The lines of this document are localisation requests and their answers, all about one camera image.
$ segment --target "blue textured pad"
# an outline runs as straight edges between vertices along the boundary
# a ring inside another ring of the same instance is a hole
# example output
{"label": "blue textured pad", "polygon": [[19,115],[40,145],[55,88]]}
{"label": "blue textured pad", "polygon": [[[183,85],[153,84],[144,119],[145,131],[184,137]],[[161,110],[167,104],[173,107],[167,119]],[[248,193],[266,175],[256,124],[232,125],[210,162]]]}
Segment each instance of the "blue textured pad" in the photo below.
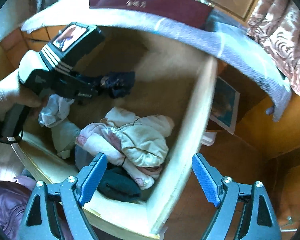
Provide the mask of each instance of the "blue textured pad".
{"label": "blue textured pad", "polygon": [[103,174],[105,173],[107,163],[107,157],[103,154],[98,160],[97,164],[92,169],[92,171],[89,173],[87,179],[82,184],[81,195],[78,200],[81,206],[83,206],[85,203],[88,203],[91,200]]}
{"label": "blue textured pad", "polygon": [[218,196],[218,187],[196,154],[192,157],[192,169],[207,200],[213,203],[215,207],[219,206],[221,200]]}

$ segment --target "maroon box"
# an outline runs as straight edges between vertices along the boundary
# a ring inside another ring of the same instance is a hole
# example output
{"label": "maroon box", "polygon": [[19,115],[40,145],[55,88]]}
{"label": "maroon box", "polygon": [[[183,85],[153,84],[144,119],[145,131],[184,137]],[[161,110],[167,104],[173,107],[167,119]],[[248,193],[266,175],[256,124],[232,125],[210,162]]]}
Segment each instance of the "maroon box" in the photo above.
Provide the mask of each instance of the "maroon box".
{"label": "maroon box", "polygon": [[213,9],[195,0],[89,0],[90,8],[117,8],[156,14],[203,28]]}

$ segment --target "blue gripper pad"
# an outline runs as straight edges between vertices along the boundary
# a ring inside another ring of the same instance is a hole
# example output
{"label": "blue gripper pad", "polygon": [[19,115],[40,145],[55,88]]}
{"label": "blue gripper pad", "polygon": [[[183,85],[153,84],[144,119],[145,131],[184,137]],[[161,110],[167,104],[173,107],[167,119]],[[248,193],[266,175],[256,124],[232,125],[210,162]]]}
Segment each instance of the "blue gripper pad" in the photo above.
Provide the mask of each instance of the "blue gripper pad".
{"label": "blue gripper pad", "polygon": [[223,195],[222,175],[216,168],[211,167],[200,153],[192,157],[192,169],[207,200],[218,207]]}
{"label": "blue gripper pad", "polygon": [[77,176],[78,182],[83,180],[82,183],[77,183],[79,187],[81,186],[80,197],[78,199],[81,206],[91,200],[103,174],[105,173],[107,163],[106,155],[99,153],[92,160],[89,166],[83,167],[79,172]]}

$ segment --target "display screen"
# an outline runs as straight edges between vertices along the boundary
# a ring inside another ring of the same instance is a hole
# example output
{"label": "display screen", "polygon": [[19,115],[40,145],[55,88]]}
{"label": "display screen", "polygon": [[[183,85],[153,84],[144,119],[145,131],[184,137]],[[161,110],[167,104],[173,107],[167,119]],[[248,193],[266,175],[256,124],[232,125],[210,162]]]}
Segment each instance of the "display screen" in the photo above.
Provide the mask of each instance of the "display screen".
{"label": "display screen", "polygon": [[79,27],[73,24],[55,39],[53,45],[63,52],[69,48],[72,43],[79,39],[86,32],[86,30],[87,29],[84,27]]}

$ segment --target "chinese characters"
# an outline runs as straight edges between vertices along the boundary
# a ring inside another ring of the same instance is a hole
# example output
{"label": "chinese characters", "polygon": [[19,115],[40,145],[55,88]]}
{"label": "chinese characters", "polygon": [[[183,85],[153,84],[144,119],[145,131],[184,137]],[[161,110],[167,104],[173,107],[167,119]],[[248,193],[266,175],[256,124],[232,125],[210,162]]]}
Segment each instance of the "chinese characters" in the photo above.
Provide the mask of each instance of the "chinese characters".
{"label": "chinese characters", "polygon": [[140,1],[131,1],[131,0],[128,0],[126,2],[126,5],[127,6],[133,6],[133,7],[142,7],[142,8],[145,8],[146,7],[146,1],[140,2]]}

